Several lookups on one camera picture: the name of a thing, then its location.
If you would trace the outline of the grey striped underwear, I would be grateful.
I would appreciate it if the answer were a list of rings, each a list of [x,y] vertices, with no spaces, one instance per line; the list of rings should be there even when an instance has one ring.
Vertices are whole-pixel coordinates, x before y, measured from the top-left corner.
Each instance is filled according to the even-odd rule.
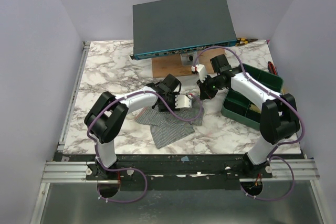
[[[157,108],[144,108],[135,121],[142,125],[148,125],[156,148],[161,149],[195,132],[194,126],[201,126],[204,109],[193,99],[193,105],[189,109],[181,109],[175,112],[181,118],[196,120],[185,122],[177,119],[169,111],[160,112]]]

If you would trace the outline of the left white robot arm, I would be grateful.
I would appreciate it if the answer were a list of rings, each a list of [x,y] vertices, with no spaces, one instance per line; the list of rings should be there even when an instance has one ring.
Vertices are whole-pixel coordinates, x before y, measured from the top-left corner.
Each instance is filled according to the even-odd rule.
[[[157,83],[126,94],[113,95],[106,91],[100,95],[84,119],[87,137],[94,141],[96,159],[100,163],[98,173],[104,179],[116,175],[114,139],[119,134],[126,116],[145,107],[157,107],[161,111],[176,111],[176,97],[182,84],[171,74]]]

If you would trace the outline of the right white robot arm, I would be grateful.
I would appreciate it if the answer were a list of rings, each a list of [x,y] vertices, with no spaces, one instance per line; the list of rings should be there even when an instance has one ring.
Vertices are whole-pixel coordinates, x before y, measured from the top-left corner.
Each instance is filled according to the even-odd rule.
[[[233,68],[225,55],[211,59],[211,65],[216,76],[211,77],[202,64],[192,67],[192,72],[198,74],[197,85],[200,99],[212,99],[219,90],[227,88],[243,95],[260,111],[260,139],[243,156],[242,173],[249,178],[255,177],[271,153],[285,139],[300,130],[295,98],[287,93],[273,92],[254,79],[243,64]]]

